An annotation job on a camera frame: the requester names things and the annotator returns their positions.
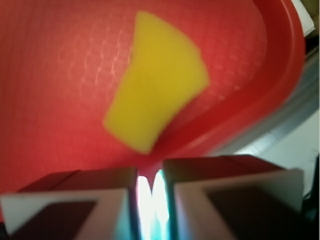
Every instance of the white surface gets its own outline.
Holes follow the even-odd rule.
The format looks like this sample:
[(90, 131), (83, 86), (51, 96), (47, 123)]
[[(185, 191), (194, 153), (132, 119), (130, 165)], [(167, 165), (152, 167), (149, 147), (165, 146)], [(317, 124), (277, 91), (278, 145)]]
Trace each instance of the white surface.
[(312, 20), (307, 9), (305, 8), (305, 6), (300, 0), (291, 0), (291, 1), (299, 15), (304, 36), (307, 36), (313, 30), (315, 30), (314, 21)]
[(303, 194), (306, 194), (313, 184), (315, 161), (319, 153), (319, 132), (319, 110), (317, 110), (284, 138), (274, 141), (272, 137), (262, 136), (261, 140), (254, 141), (235, 154), (250, 154), (286, 169), (303, 170)]
[(303, 172), (298, 169), (177, 183), (174, 196), (179, 239), (236, 239), (207, 193), (240, 186), (256, 186), (295, 211), (301, 209)]
[(128, 190), (125, 188), (11, 193), (2, 195), (0, 201), (9, 235), (49, 204), (97, 201), (75, 239), (131, 239)]

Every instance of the plastic tray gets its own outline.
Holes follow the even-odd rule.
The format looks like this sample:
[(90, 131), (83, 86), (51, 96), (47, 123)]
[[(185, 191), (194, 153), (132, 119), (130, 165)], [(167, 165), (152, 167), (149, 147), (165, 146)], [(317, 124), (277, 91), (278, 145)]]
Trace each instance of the plastic tray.
[[(140, 155), (102, 125), (130, 58), (138, 10), (201, 49), (211, 86)], [(51, 172), (205, 155), (294, 89), (304, 38), (290, 0), (0, 1), (0, 193)]]

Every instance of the bright light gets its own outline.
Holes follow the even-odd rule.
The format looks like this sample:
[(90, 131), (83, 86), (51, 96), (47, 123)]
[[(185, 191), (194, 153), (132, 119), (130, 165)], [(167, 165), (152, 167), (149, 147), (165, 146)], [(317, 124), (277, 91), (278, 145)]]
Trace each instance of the bright light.
[(169, 220), (168, 202), (165, 180), (162, 170), (159, 170), (154, 179), (152, 189), (152, 200), (155, 208), (156, 217), (161, 224), (165, 224)]
[(140, 218), (141, 237), (143, 240), (152, 239), (152, 227), (155, 219), (155, 209), (148, 180), (145, 176), (137, 179), (137, 204)]

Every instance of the red tray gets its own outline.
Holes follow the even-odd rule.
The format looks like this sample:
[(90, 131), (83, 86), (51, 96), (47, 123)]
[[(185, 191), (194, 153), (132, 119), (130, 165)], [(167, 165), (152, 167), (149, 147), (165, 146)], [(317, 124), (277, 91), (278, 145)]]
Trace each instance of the red tray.
[[(140, 155), (102, 125), (145, 10), (197, 44), (210, 87)], [(0, 193), (55, 171), (205, 155), (274, 111), (294, 89), (304, 37), (290, 0), (0, 1)]]

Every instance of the sponge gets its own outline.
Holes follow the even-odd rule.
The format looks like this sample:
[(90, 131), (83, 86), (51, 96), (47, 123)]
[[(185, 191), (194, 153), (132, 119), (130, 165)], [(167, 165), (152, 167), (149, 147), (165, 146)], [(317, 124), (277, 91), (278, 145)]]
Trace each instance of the sponge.
[(133, 150), (148, 154), (168, 123), (208, 85), (201, 52), (190, 38), (138, 11), (130, 64), (103, 125)]

